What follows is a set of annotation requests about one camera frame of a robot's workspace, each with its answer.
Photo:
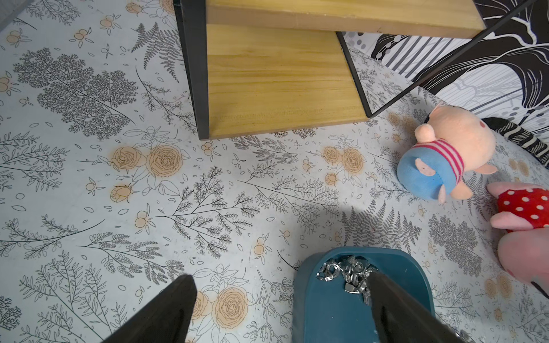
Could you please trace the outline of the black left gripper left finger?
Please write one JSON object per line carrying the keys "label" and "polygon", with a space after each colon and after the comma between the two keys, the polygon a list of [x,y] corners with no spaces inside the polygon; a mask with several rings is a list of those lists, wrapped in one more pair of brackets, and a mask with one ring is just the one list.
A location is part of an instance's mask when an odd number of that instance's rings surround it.
{"label": "black left gripper left finger", "polygon": [[104,342],[184,342],[196,299],[194,278],[183,274]]}

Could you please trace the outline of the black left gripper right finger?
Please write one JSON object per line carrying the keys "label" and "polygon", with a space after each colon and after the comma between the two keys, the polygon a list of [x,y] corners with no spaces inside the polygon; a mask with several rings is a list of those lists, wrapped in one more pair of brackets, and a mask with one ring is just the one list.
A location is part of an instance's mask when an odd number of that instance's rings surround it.
{"label": "black left gripper right finger", "polygon": [[381,342],[462,342],[448,326],[381,272],[367,278],[373,320]]}

